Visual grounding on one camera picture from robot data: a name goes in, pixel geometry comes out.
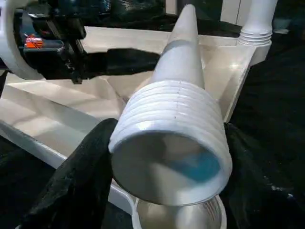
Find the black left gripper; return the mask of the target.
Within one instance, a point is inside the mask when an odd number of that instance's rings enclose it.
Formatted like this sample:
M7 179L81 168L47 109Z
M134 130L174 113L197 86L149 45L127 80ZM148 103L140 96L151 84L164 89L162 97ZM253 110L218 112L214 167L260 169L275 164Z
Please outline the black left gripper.
M28 4L14 11L14 36L25 62L47 80L81 84L86 31L74 4ZM87 54L88 75L132 75L155 69L160 54L133 48Z

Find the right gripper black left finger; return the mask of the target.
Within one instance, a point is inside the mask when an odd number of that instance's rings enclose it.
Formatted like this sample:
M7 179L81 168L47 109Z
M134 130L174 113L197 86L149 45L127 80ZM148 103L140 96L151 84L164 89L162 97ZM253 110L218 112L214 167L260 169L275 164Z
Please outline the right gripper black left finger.
M109 140L117 120L99 122L57 168L21 220L23 229L100 229L112 183Z

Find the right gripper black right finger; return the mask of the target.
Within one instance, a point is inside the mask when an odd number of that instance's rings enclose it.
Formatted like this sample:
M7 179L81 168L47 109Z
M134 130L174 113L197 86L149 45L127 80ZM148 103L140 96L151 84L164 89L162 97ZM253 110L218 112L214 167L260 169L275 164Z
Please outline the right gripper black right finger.
M224 125L233 162L221 192L229 229L303 229L305 189L288 178L274 154L231 123Z

